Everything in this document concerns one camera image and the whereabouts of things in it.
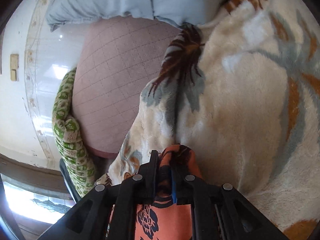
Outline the orange black floral garment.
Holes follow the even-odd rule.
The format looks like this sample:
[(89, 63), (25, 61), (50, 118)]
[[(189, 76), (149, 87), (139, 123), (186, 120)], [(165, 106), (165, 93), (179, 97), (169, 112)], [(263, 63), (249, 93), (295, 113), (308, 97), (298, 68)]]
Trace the orange black floral garment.
[(195, 152), (176, 144), (159, 155), (156, 198), (137, 207), (135, 239), (192, 239), (190, 205), (177, 205), (176, 182), (184, 175), (201, 177)]

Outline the blue grey cloth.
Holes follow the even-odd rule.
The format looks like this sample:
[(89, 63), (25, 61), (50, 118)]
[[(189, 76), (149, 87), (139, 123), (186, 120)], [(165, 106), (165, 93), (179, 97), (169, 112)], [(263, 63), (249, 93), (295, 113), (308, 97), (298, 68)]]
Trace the blue grey cloth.
[(78, 192), (76, 191), (76, 188), (72, 183), (72, 180), (69, 176), (69, 173), (67, 171), (67, 168), (66, 168), (66, 165), (65, 165), (65, 162), (63, 161), (63, 159), (60, 159), (60, 161), (59, 161), (59, 168), (62, 173), (62, 176), (63, 176), (64, 182), (65, 182), (65, 185), (68, 189), (68, 192), (70, 193), (73, 200), (77, 203), (81, 199), (81, 197), (78, 194)]

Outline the green white patterned pillow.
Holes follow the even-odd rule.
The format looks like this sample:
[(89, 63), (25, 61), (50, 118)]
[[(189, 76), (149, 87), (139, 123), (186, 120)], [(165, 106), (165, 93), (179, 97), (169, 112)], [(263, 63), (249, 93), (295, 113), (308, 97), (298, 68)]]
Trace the green white patterned pillow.
[(76, 68), (61, 81), (52, 110), (55, 143), (67, 168), (68, 175), (80, 197), (93, 189), (96, 168), (81, 136), (80, 125), (71, 114)]

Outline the cream leaf pattern fleece blanket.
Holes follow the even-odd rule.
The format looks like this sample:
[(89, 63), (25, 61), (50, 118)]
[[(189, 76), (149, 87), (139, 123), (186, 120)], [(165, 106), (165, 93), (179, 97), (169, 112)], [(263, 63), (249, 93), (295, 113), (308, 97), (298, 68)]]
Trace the cream leaf pattern fleece blanket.
[(229, 0), (197, 32), (169, 45), (107, 178), (120, 184), (151, 151), (182, 144), (208, 183), (232, 184), (289, 239), (307, 239), (319, 223), (315, 15), (302, 0)]

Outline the pink quilted mattress cover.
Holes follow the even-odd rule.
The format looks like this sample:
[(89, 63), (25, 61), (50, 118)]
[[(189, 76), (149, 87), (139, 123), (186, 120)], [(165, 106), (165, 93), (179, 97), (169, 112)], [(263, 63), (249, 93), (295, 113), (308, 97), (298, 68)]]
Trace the pink quilted mattress cover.
[(167, 23), (114, 17), (89, 26), (73, 88), (72, 113), (89, 153), (114, 159), (135, 120), (139, 95), (159, 74), (179, 30)]

